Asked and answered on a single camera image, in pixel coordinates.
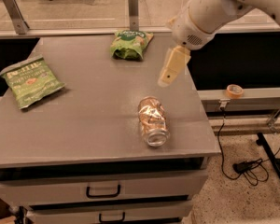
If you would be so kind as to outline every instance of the drawer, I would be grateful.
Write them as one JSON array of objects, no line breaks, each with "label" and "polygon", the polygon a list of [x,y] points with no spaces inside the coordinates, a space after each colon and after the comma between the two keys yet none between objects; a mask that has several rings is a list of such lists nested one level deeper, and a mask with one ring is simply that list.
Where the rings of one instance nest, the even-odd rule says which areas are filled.
[{"label": "drawer", "polygon": [[13,206],[100,202],[197,194],[205,170],[0,182],[0,198]]},{"label": "drawer", "polygon": [[28,211],[26,216],[36,224],[124,223],[140,220],[182,218],[189,214],[191,207],[191,201],[143,203]]}]

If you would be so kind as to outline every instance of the orange tape roll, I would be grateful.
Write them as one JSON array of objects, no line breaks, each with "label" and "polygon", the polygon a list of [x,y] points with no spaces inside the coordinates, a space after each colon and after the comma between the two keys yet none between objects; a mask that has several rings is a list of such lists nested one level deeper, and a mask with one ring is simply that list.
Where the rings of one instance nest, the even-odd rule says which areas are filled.
[{"label": "orange tape roll", "polygon": [[229,85],[226,89],[226,95],[232,99],[238,99],[242,97],[244,94],[244,90],[242,87],[238,85]]}]

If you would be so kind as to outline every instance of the green chip bag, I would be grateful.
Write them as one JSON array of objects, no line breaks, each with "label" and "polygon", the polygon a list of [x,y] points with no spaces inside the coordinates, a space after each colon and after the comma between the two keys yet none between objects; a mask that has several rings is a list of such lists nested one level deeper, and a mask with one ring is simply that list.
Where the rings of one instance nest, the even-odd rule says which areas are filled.
[{"label": "green chip bag", "polygon": [[137,31],[117,31],[111,44],[111,55],[126,60],[143,59],[143,51],[152,39],[152,33]]},{"label": "green chip bag", "polygon": [[19,109],[23,109],[64,87],[39,55],[12,64],[0,72],[11,88]]}]

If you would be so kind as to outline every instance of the drawer handle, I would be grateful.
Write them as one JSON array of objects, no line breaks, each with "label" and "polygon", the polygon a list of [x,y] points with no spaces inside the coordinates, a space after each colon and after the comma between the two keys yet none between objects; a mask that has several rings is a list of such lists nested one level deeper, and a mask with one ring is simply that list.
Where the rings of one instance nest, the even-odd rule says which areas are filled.
[{"label": "drawer handle", "polygon": [[124,218],[125,218],[125,212],[122,213],[122,218],[120,220],[102,220],[102,214],[100,213],[99,221],[100,221],[100,223],[105,223],[105,224],[108,224],[108,223],[121,223],[121,222],[124,221]]},{"label": "drawer handle", "polygon": [[115,197],[119,196],[119,194],[120,194],[120,189],[121,189],[121,186],[120,186],[120,184],[118,184],[118,190],[117,190],[117,192],[114,193],[114,194],[90,195],[91,187],[87,187],[87,188],[86,188],[86,196],[87,196],[88,198],[115,198]]}]

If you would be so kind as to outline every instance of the floor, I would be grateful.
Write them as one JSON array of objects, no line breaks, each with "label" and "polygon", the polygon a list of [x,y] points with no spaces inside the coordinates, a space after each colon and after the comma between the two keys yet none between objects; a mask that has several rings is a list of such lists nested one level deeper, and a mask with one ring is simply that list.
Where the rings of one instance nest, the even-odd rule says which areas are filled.
[{"label": "floor", "polygon": [[[68,29],[128,26],[127,0],[16,0],[23,17],[32,29]],[[139,0],[141,26],[164,26],[187,0]],[[254,10],[234,23],[270,22],[266,15]],[[12,22],[0,0],[0,31],[12,30]],[[219,130],[222,119],[210,119],[214,132]],[[256,133],[264,132],[273,151],[280,145],[280,120],[277,134],[266,126],[266,119],[227,119],[221,131],[224,150],[224,170],[230,176],[236,173],[236,162],[266,159],[262,147],[258,147]],[[184,218],[184,224],[278,224],[280,223],[280,181],[269,161],[263,166],[270,177],[267,182],[252,186],[241,176],[229,180],[221,172],[221,156],[210,160],[209,178],[202,191],[193,199],[193,209]],[[262,169],[255,170],[264,178]],[[0,217],[6,209],[0,205]]]}]

